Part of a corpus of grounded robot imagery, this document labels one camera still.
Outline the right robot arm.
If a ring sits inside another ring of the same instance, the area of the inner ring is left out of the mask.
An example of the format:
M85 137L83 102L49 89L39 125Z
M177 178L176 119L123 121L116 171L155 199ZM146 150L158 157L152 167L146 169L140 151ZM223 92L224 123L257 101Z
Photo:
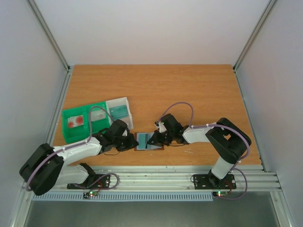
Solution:
M222 186L226 176L249 153L251 139L227 118L201 126L182 126L176 118L167 114L155 123L157 130L147 141L148 145L171 146L173 141L188 145L209 142L219 154L215 165L208 173L208 181L213 188Z

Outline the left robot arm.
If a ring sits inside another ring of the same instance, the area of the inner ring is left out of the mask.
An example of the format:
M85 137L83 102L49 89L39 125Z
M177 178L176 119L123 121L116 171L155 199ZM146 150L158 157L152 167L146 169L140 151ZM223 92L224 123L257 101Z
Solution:
M93 189L99 184L98 175L86 163L71 166L80 159L98 156L115 148L118 152L138 146L135 136L122 120L79 142L52 147L40 145L19 170L27 183L26 190L40 196L55 186L71 185L76 189Z

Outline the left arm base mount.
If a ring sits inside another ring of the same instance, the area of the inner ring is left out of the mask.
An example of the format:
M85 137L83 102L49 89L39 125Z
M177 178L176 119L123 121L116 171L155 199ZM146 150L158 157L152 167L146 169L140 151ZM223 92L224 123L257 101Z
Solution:
M110 183L110 175L102 174L102 175L89 175L87 179L83 183L70 183L67 184L67 189L96 189L99 187L109 188Z

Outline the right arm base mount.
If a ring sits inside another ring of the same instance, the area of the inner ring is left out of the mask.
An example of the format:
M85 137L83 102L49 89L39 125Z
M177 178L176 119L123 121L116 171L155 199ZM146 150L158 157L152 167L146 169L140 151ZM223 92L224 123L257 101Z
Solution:
M235 177L227 174L222 180L210 177L209 174L195 174L191 176L191 182L197 190L236 189Z

